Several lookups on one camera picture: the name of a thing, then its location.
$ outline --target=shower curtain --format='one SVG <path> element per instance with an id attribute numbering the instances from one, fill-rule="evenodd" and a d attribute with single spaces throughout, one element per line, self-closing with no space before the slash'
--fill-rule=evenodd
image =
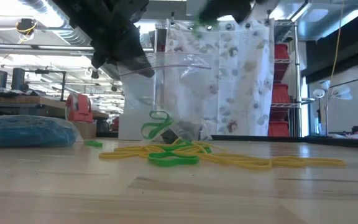
<path id="1" fill-rule="evenodd" d="M 202 114 L 210 134 L 267 136 L 273 87 L 274 20 L 266 23 L 249 19 L 241 25 L 221 21 L 217 27 L 197 31 L 185 22 L 167 24 L 166 52 L 212 57 L 212 69 L 200 70 L 202 80 L 193 83 L 209 91 Z M 165 76 L 164 95 L 173 91 L 186 95 L 169 86 L 170 78 L 175 77 Z M 186 98 L 176 103 L 183 104 L 178 108 L 185 108 Z"/>

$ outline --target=green object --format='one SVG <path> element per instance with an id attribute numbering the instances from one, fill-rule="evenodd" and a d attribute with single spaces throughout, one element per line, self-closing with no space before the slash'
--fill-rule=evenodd
<path id="1" fill-rule="evenodd" d="M 85 141 L 85 146 L 103 147 L 103 143 L 97 141 Z"/>
<path id="2" fill-rule="evenodd" d="M 198 156 L 179 155 L 174 152 L 151 152 L 149 153 L 149 161 L 156 166 L 173 167 L 176 165 L 195 165 L 200 160 Z"/>
<path id="3" fill-rule="evenodd" d="M 148 122 L 143 124 L 142 128 L 140 129 L 140 133 L 144 139 L 154 139 L 158 134 L 161 134 L 173 124 L 173 119 L 165 111 L 150 111 L 149 116 L 152 119 L 161 122 Z M 146 128 L 152 128 L 147 135 L 144 134 Z"/>
<path id="4" fill-rule="evenodd" d="M 200 21 L 195 21 L 193 24 L 193 27 L 191 29 L 191 33 L 193 33 L 194 36 L 196 36 L 198 39 L 202 38 L 202 36 L 200 36 L 199 34 L 201 33 L 199 31 L 200 27 L 208 27 L 211 26 L 211 30 L 217 30 L 219 27 L 219 22 L 218 21 L 209 21 L 207 23 L 202 23 Z"/>
<path id="5" fill-rule="evenodd" d="M 172 146 L 161 146 L 161 149 L 163 149 L 165 152 L 172 152 L 176 149 L 180 149 L 182 147 L 187 147 L 187 146 L 192 146 L 193 143 L 190 141 L 186 141 L 186 140 L 179 140 L 175 145 Z M 212 150 L 208 147 L 208 146 L 204 146 L 203 147 L 205 149 L 205 151 L 208 154 L 212 153 Z"/>

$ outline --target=blue fabric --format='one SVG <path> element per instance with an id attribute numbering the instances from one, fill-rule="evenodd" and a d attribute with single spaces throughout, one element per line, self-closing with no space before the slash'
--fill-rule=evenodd
<path id="1" fill-rule="evenodd" d="M 75 126 L 63 119 L 0 116 L 0 147 L 68 147 L 77 137 Z"/>

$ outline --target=red storage bin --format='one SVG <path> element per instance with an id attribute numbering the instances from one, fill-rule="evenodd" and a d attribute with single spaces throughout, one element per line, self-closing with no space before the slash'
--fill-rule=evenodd
<path id="1" fill-rule="evenodd" d="M 290 56 L 288 55 L 288 46 L 286 44 L 276 44 L 274 48 L 274 59 L 280 60 L 288 60 Z M 284 74 L 288 69 L 289 63 L 283 62 L 275 62 L 274 63 L 274 82 L 280 83 L 283 78 Z"/>
<path id="2" fill-rule="evenodd" d="M 290 95 L 288 94 L 288 85 L 280 83 L 273 84 L 272 106 L 274 106 L 275 103 L 291 103 Z M 284 120 L 288 114 L 288 110 L 288 108 L 272 107 L 270 109 L 270 120 Z"/>
<path id="3" fill-rule="evenodd" d="M 285 121 L 269 121 L 268 123 L 269 137 L 290 137 L 288 122 Z"/>

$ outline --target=workbench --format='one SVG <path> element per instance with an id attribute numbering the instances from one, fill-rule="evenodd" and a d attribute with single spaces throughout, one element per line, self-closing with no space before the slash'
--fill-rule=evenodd
<path id="1" fill-rule="evenodd" d="M 65 119 L 65 102 L 52 100 L 43 96 L 15 96 L 12 98 L 0 97 L 0 111 L 13 114 L 27 114 L 49 116 Z M 93 110 L 93 119 L 96 120 L 97 130 L 103 129 L 103 122 L 109 115 Z"/>
<path id="2" fill-rule="evenodd" d="M 98 139 L 103 149 L 0 149 L 0 223 L 358 223 L 358 148 L 212 141 L 257 157 L 343 159 L 346 167 L 254 171 L 208 161 L 156 167 L 100 152 L 138 142 Z"/>

